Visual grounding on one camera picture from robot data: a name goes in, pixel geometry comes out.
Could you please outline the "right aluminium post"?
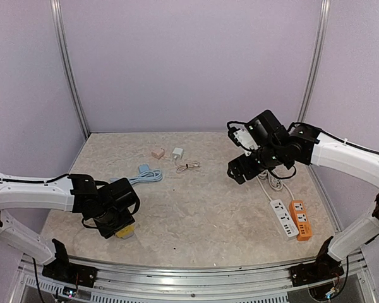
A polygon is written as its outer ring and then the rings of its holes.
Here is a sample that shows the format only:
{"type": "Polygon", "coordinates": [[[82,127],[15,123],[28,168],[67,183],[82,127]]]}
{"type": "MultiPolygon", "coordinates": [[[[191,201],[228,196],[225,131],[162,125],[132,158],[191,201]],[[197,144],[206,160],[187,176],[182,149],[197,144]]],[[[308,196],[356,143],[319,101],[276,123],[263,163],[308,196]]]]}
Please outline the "right aluminium post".
{"type": "Polygon", "coordinates": [[[327,32],[328,19],[330,14],[330,0],[322,0],[320,15],[318,20],[318,28],[316,31],[315,44],[313,48],[313,55],[311,58],[310,69],[306,86],[303,93],[303,99],[298,113],[297,121],[304,122],[308,114],[308,109],[312,100],[312,95],[315,87],[315,82],[320,69],[320,61],[322,58],[323,47],[325,44],[325,37],[327,32]]]}

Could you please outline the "orange power strip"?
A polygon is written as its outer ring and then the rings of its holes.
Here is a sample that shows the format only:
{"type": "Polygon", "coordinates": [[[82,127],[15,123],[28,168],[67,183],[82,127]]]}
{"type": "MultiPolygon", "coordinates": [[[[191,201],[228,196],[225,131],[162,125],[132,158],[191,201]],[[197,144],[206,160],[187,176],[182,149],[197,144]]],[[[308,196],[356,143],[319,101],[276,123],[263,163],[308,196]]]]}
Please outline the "orange power strip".
{"type": "Polygon", "coordinates": [[[313,236],[313,233],[303,201],[292,200],[289,205],[289,213],[299,232],[299,234],[296,236],[296,239],[299,242],[310,240],[313,236]]]}

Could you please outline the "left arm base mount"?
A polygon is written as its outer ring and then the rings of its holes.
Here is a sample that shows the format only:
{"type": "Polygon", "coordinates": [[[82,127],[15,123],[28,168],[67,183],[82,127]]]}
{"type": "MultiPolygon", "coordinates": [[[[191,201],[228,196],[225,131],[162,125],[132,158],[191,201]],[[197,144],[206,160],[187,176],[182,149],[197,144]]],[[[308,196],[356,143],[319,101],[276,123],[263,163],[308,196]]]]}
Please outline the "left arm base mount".
{"type": "Polygon", "coordinates": [[[98,269],[92,266],[71,263],[68,255],[55,254],[54,261],[44,265],[42,275],[53,280],[73,284],[76,287],[93,288],[98,269]]]}

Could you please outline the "white power strip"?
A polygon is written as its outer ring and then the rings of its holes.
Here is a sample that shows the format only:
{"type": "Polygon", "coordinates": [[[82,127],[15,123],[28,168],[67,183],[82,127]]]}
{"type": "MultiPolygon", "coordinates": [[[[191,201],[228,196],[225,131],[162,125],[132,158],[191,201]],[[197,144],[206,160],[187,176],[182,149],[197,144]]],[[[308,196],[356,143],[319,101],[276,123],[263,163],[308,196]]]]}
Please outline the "white power strip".
{"type": "Polygon", "coordinates": [[[286,241],[293,240],[299,235],[299,230],[291,218],[285,204],[280,199],[269,202],[270,211],[274,218],[274,222],[280,230],[286,241]]]}

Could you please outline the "white usb charger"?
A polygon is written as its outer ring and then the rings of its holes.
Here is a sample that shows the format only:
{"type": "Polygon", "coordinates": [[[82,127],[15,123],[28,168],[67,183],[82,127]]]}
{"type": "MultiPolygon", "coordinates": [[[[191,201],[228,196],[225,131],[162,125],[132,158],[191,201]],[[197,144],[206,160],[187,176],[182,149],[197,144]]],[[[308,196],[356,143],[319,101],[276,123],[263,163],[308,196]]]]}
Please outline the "white usb charger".
{"type": "Polygon", "coordinates": [[[183,157],[184,149],[180,147],[175,147],[171,153],[173,160],[180,160],[183,157]]]}

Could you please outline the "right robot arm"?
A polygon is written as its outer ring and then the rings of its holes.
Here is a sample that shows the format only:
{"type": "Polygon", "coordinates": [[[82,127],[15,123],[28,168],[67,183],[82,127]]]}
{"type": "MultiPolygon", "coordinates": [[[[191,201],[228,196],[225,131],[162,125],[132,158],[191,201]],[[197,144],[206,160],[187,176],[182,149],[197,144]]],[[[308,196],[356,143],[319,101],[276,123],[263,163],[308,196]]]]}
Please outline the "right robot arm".
{"type": "MultiPolygon", "coordinates": [[[[379,151],[338,138],[321,128],[293,122],[286,128],[271,110],[248,122],[229,121],[227,135],[243,150],[228,163],[227,175],[238,184],[263,172],[277,177],[278,166],[294,169],[297,162],[337,170],[379,189],[379,151]]],[[[316,280],[324,280],[351,252],[379,235],[379,193],[375,207],[322,246],[310,267],[316,280]]]]}

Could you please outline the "aluminium front rail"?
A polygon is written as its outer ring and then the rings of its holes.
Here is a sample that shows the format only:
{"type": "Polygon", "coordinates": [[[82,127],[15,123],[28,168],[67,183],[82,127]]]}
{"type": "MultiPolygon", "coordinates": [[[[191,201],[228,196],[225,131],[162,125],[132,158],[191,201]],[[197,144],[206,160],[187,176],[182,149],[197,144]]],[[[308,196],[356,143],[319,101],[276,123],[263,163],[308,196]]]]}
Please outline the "aluminium front rail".
{"type": "Polygon", "coordinates": [[[40,274],[24,256],[8,302],[312,302],[312,286],[295,287],[289,268],[312,258],[273,264],[211,268],[158,268],[72,257],[95,267],[93,287],[65,295],[68,284],[40,274]]]}

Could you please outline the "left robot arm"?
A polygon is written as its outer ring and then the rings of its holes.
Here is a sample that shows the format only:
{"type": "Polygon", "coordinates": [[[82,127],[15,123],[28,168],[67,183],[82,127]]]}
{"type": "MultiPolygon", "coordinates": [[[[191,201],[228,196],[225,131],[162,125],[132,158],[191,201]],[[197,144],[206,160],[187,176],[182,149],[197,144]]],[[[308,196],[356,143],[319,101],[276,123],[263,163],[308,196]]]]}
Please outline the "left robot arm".
{"type": "Polygon", "coordinates": [[[87,174],[63,174],[36,179],[0,173],[0,241],[50,265],[61,280],[71,280],[75,265],[62,242],[41,237],[9,214],[10,209],[47,209],[79,213],[93,220],[94,229],[108,239],[134,223],[140,199],[127,178],[108,183],[87,174]]]}

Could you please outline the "aluminium post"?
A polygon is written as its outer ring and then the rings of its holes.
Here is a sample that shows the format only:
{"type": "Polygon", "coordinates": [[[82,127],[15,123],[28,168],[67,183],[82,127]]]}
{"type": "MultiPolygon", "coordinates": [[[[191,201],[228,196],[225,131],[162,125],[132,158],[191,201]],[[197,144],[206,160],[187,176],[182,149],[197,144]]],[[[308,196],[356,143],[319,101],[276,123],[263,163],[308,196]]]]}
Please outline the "aluminium post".
{"type": "Polygon", "coordinates": [[[316,31],[315,44],[313,48],[313,55],[311,58],[310,69],[306,86],[303,93],[303,99],[298,113],[297,121],[304,122],[308,114],[308,109],[312,100],[312,95],[315,87],[315,82],[320,69],[320,61],[322,58],[323,47],[325,44],[325,37],[327,32],[328,19],[330,14],[330,0],[322,0],[320,15],[318,20],[318,28],[316,31]]]}
{"type": "Polygon", "coordinates": [[[85,140],[87,140],[90,135],[90,128],[88,126],[87,118],[83,110],[83,106],[78,93],[75,76],[73,73],[73,68],[71,64],[71,59],[68,52],[68,45],[66,39],[66,32],[63,22],[63,14],[61,9],[60,0],[50,0],[52,19],[54,22],[54,29],[57,38],[57,44],[59,47],[59,53],[61,56],[61,62],[63,65],[64,75],[66,78],[66,83],[71,96],[71,101],[76,112],[78,119],[78,124],[80,126],[81,132],[85,140]]]}

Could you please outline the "pink plug adapter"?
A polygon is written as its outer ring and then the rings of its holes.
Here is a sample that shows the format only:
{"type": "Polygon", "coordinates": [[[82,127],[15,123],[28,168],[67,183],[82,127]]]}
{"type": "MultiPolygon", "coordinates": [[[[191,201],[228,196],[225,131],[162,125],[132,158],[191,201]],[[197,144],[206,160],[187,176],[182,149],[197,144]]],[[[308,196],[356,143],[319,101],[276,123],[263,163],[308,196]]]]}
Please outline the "pink plug adapter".
{"type": "Polygon", "coordinates": [[[165,150],[163,148],[158,148],[151,151],[151,156],[156,159],[161,159],[165,155],[165,150]]]}

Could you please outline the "left aluminium post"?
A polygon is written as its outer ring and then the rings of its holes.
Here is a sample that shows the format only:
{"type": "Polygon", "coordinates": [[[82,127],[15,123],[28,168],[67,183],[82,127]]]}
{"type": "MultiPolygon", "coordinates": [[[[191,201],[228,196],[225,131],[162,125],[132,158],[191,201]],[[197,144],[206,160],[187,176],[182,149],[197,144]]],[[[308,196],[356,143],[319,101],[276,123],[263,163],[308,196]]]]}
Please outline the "left aluminium post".
{"type": "Polygon", "coordinates": [[[61,62],[63,65],[64,75],[66,78],[66,83],[71,96],[71,101],[76,112],[78,119],[78,124],[80,126],[81,132],[85,140],[87,140],[90,135],[90,128],[88,126],[87,118],[83,110],[83,106],[78,93],[75,76],[73,73],[73,68],[71,64],[71,59],[68,52],[68,45],[66,39],[66,32],[63,22],[63,14],[61,9],[60,0],[50,0],[52,19],[54,22],[54,29],[57,38],[57,44],[59,47],[59,53],[61,56],[61,62]]]}

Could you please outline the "yellow cube socket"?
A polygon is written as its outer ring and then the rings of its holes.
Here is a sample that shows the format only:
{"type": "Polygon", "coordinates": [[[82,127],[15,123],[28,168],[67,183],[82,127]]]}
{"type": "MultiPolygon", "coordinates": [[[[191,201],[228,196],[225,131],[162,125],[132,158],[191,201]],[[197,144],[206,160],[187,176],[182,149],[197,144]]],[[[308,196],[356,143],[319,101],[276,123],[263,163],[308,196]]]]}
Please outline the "yellow cube socket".
{"type": "Polygon", "coordinates": [[[134,231],[135,231],[134,225],[128,225],[128,226],[124,227],[123,229],[117,231],[115,233],[115,236],[120,238],[120,239],[127,239],[134,234],[134,231]]]}

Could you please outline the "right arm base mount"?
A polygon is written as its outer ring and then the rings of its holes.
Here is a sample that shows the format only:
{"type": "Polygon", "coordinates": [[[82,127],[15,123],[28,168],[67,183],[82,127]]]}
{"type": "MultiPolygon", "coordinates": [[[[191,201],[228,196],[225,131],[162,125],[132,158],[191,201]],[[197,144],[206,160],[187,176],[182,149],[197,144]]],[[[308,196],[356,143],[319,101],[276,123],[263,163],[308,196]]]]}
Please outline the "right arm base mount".
{"type": "Polygon", "coordinates": [[[344,274],[340,261],[328,255],[328,252],[319,252],[312,263],[300,263],[289,268],[292,286],[299,287],[312,283],[337,278],[344,274]]]}

